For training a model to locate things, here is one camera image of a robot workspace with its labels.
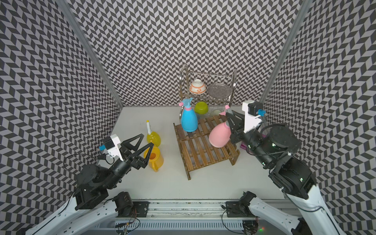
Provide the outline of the yellow spray bottle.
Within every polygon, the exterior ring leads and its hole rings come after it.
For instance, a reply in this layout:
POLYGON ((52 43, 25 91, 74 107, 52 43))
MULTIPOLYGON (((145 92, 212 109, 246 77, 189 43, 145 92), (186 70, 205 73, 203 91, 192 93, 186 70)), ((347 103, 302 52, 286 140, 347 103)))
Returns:
POLYGON ((147 126, 147 142, 148 143, 153 143, 156 147, 159 147, 161 144, 161 138, 158 133, 154 132, 151 130, 150 122, 147 120, 146 121, 146 126, 147 126))

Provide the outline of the pink spray bottle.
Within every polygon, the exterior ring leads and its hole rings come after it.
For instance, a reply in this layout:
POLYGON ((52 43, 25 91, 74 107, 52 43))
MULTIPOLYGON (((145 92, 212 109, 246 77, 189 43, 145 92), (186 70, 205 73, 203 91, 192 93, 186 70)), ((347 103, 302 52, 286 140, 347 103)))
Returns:
POLYGON ((213 147, 222 148, 230 140, 231 130, 228 121, 218 124, 210 133, 209 141, 213 147))

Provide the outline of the blue spray bottle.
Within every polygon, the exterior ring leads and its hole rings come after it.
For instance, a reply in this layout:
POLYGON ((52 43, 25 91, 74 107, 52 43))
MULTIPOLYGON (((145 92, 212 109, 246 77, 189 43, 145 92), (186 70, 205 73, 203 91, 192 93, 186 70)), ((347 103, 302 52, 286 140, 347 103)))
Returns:
POLYGON ((195 132, 198 128, 198 119, 195 111, 192 108, 193 98, 184 99, 179 103, 182 107, 182 112, 180 115, 180 122, 182 128, 186 132, 195 132))

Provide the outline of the wooden slatted shelf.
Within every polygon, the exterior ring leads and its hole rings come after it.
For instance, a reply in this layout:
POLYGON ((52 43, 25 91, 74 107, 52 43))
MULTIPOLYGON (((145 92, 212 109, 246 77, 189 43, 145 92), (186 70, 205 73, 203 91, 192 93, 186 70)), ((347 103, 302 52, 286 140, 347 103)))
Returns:
POLYGON ((226 120, 227 118, 223 115, 199 119, 198 129, 192 133, 184 131, 180 124, 174 125, 179 151, 188 180, 191 179, 190 173, 197 169, 226 160, 230 161, 231 165, 236 164, 240 155, 236 145, 228 142, 224 147, 217 148, 209 142, 211 131, 226 120))

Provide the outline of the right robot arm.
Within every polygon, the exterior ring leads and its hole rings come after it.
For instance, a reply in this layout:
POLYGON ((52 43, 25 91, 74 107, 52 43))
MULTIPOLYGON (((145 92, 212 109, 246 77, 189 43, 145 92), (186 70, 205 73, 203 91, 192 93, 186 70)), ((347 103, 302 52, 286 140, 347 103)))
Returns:
POLYGON ((272 124, 270 132, 263 137, 256 128, 245 132, 248 114, 235 111, 226 113, 233 144, 243 142, 247 153, 256 157, 269 178, 284 196, 299 210, 300 217, 287 214, 257 197, 244 192, 238 201, 241 215, 263 219, 287 235, 343 235, 326 205, 314 173, 306 163, 295 157, 301 148, 298 140, 286 124, 272 124))

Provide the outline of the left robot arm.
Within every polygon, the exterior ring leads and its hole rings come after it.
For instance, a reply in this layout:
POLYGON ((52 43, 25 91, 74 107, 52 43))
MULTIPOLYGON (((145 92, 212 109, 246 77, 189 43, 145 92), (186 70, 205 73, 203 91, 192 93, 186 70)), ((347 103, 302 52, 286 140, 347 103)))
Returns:
POLYGON ((146 168, 151 158, 153 143, 141 146, 144 135, 139 134, 121 142, 116 135, 105 138, 100 150, 115 159, 109 167, 87 164, 76 175, 77 187, 68 201, 43 222, 17 231, 19 235, 76 235, 87 231, 115 215, 133 212, 128 192, 121 192, 107 200, 109 190, 116 188, 132 169, 146 168))

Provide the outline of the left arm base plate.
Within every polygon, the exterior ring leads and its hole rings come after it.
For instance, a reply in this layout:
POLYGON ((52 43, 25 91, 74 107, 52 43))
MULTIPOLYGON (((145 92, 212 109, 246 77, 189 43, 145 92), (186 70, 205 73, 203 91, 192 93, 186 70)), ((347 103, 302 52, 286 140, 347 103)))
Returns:
POLYGON ((146 218, 149 210, 149 201, 134 201, 130 216, 136 218, 146 218))

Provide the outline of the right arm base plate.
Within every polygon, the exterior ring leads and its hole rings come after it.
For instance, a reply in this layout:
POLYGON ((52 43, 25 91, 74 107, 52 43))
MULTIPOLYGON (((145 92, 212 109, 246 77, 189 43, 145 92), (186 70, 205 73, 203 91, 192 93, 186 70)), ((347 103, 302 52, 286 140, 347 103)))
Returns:
POLYGON ((228 218, 255 218, 249 208, 238 201, 226 201, 225 208, 228 218))

